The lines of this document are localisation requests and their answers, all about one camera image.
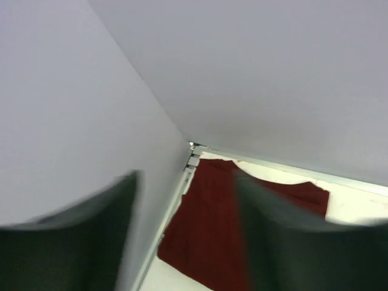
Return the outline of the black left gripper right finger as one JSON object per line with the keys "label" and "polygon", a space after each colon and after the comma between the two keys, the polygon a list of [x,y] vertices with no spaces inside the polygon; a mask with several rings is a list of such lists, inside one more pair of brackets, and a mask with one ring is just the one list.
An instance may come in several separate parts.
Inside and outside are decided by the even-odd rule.
{"label": "black left gripper right finger", "polygon": [[387,222],[336,224],[235,174],[254,290],[386,290]]}

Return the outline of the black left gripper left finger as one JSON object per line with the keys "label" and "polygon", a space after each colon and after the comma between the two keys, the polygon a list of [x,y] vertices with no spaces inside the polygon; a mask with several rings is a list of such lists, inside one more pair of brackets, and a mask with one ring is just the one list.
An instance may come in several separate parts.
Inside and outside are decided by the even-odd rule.
{"label": "black left gripper left finger", "polygon": [[1,290],[114,290],[140,172],[39,220],[1,226]]}

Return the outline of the dark red t-shirt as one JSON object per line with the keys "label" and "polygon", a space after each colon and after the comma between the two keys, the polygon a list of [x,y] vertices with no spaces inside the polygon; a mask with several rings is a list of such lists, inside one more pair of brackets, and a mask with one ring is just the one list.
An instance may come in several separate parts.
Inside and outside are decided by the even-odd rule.
{"label": "dark red t-shirt", "polygon": [[267,256],[250,271],[236,208],[234,173],[222,159],[200,160],[189,190],[167,226],[158,258],[212,290],[274,290]]}

